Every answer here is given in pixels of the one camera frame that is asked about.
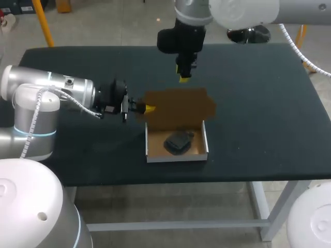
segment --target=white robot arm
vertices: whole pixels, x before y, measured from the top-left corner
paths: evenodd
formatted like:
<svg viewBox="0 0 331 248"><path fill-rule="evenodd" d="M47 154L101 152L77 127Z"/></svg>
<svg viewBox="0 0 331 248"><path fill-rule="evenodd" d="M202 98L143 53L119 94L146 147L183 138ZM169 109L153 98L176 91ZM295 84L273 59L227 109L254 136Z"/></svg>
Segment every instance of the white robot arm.
<svg viewBox="0 0 331 248"><path fill-rule="evenodd" d="M260 24L331 24L331 1L315 0L175 0L177 18L191 26L214 19L227 29Z"/></svg>
<svg viewBox="0 0 331 248"><path fill-rule="evenodd" d="M157 47L168 54L178 54L180 82L191 77L197 52L203 47L205 25L213 19L221 26L237 30L261 24L331 24L331 0L175 0L176 22L172 29L158 33ZM305 61L299 51L296 53Z"/></svg>

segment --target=white table frame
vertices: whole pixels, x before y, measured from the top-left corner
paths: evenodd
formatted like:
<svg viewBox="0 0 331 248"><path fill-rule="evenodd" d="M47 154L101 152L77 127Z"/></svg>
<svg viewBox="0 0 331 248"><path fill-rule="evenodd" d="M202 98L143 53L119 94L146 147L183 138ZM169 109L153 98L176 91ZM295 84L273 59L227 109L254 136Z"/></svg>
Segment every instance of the white table frame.
<svg viewBox="0 0 331 248"><path fill-rule="evenodd" d="M89 231L183 229L183 228L229 228L259 227L262 241L272 241L273 237L286 221L295 200L308 189L311 181L289 181L272 211L263 190L262 182L249 182L249 189L257 211L256 220L214 220L214 221L162 221L134 223L99 223L88 224ZM67 188L74 202L77 187Z"/></svg>

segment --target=black pouch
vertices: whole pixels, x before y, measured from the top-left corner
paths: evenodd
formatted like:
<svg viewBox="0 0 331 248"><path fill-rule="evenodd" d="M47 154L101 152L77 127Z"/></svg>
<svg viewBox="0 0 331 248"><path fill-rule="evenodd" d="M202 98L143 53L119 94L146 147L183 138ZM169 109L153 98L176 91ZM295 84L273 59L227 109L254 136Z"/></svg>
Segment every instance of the black pouch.
<svg viewBox="0 0 331 248"><path fill-rule="evenodd" d="M193 137L192 132L177 131L164 141L163 146L172 155L183 155L191 148Z"/></svg>

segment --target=yellow pole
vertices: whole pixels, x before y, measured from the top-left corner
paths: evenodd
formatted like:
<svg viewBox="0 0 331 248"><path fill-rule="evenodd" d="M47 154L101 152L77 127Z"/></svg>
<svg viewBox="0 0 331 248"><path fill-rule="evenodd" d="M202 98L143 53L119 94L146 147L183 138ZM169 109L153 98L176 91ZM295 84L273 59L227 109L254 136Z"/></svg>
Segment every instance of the yellow pole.
<svg viewBox="0 0 331 248"><path fill-rule="evenodd" d="M37 13L37 16L38 16L38 19L39 19L39 23L40 23L40 26L42 28L43 35L45 36L47 45L49 47L53 47L54 46L54 41L53 41L53 38L52 38L52 35L51 35L51 32L50 32L50 29L48 27L47 20L46 20L46 17L45 17L45 13L43 12L40 0L32 0L32 3L33 3L33 6L35 7L35 10L36 10L36 13Z"/></svg>

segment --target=open cardboard box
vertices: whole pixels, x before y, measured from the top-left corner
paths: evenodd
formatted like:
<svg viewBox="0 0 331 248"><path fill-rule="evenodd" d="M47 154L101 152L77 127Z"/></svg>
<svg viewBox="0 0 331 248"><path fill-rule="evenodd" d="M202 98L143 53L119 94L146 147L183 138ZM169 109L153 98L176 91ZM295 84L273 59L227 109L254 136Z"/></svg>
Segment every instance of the open cardboard box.
<svg viewBox="0 0 331 248"><path fill-rule="evenodd" d="M204 120L215 115L216 105L204 88L148 91L143 101L155 106L144 115L147 163L197 161L208 159L208 142ZM163 146L175 131L194 133L190 149L172 155Z"/></svg>

